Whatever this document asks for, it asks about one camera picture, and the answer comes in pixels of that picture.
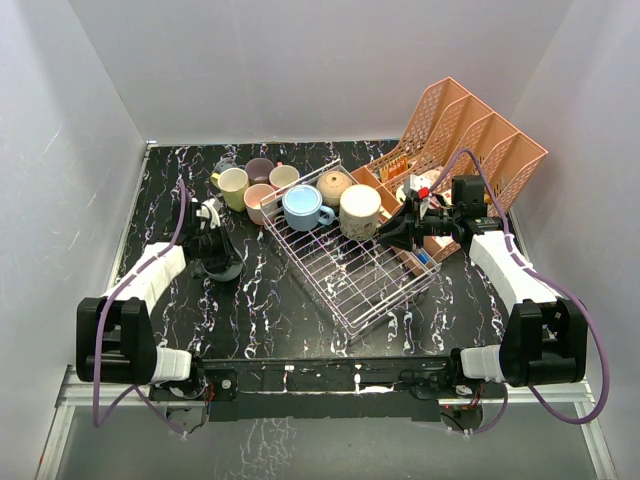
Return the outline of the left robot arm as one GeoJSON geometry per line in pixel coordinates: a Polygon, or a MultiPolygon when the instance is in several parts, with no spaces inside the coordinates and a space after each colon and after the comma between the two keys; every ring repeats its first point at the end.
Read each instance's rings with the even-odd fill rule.
{"type": "Polygon", "coordinates": [[[194,399],[206,387],[207,376],[193,366],[193,354],[156,345],[150,316],[174,279],[189,265],[194,276],[217,282],[236,279],[243,260],[222,225],[216,199],[173,205],[162,234],[148,244],[131,270],[100,297],[86,297],[76,314],[76,372],[94,380],[98,328],[117,338],[101,341],[99,380],[148,385],[171,382],[182,397],[194,399]]]}

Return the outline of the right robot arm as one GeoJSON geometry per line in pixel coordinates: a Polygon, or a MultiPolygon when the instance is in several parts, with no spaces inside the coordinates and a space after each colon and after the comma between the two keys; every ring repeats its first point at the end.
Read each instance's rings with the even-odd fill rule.
{"type": "Polygon", "coordinates": [[[379,241],[414,251],[425,237],[449,237],[488,277],[509,314],[498,345],[464,348],[445,376],[447,388],[466,397],[482,380],[512,387],[579,382],[586,367],[587,322],[575,302],[530,275],[530,265],[507,233],[507,222],[488,214],[481,177],[453,180],[452,198],[432,194],[427,179],[410,175],[403,207],[379,230],[379,241]]]}

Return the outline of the beige round mug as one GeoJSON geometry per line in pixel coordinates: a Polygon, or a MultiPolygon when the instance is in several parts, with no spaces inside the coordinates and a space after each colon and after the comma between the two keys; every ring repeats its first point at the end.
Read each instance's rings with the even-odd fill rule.
{"type": "Polygon", "coordinates": [[[338,170],[323,173],[316,182],[323,204],[334,209],[339,207],[342,194],[352,185],[352,179],[338,170]]]}

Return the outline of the yellow-green mug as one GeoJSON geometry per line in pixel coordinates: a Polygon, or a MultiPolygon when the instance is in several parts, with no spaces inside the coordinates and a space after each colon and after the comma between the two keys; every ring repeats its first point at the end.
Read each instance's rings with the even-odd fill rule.
{"type": "Polygon", "coordinates": [[[214,172],[211,181],[222,192],[227,206],[241,212],[246,209],[244,194],[250,186],[247,173],[238,167],[226,169],[222,173],[214,172]]]}

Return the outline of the grey mug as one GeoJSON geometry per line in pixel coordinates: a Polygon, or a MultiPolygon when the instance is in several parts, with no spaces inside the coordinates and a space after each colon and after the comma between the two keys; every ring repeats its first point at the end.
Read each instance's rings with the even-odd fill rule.
{"type": "Polygon", "coordinates": [[[230,282],[236,279],[243,270],[242,263],[231,265],[214,264],[211,261],[198,260],[193,268],[193,279],[210,279],[215,282],[230,282]]]}

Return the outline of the light blue mug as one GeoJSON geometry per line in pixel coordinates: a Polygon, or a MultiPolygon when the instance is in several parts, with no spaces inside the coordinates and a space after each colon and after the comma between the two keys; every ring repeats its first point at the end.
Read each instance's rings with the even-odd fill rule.
{"type": "Polygon", "coordinates": [[[329,226],[336,219],[334,210],[323,204],[319,190],[310,185],[291,187],[282,197],[282,206],[288,226],[299,232],[329,226]]]}

